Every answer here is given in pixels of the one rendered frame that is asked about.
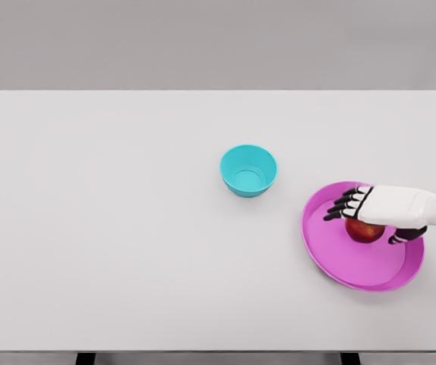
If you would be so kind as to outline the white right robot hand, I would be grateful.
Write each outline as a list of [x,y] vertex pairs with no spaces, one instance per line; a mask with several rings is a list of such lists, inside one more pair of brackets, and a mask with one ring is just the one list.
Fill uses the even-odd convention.
[[325,221],[352,219],[365,224],[395,227],[388,243],[413,241],[428,229],[436,194],[399,186],[357,186],[345,191],[327,210]]

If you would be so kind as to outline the red apple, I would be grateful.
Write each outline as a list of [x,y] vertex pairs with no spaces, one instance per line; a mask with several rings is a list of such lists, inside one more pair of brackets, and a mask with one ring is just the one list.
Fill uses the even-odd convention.
[[351,218],[346,219],[345,228],[350,238],[358,243],[373,243],[379,240],[385,231],[385,226],[367,224]]

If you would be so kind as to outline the pink plate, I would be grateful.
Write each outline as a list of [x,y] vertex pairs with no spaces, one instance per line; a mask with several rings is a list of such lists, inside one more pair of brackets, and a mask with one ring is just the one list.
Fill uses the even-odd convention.
[[311,195],[302,212],[302,238],[318,267],[335,281],[356,290],[386,292],[409,283],[425,257],[422,237],[390,245],[395,232],[387,227],[379,240],[358,243],[346,232],[343,219],[326,222],[323,216],[343,192],[359,182],[335,182]]

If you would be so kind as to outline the blue bowl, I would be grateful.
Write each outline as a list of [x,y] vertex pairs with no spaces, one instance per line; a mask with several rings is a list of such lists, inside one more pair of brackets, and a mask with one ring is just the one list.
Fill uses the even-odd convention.
[[220,175],[234,194],[254,198],[274,184],[278,163],[267,149],[255,144],[240,144],[221,157]]

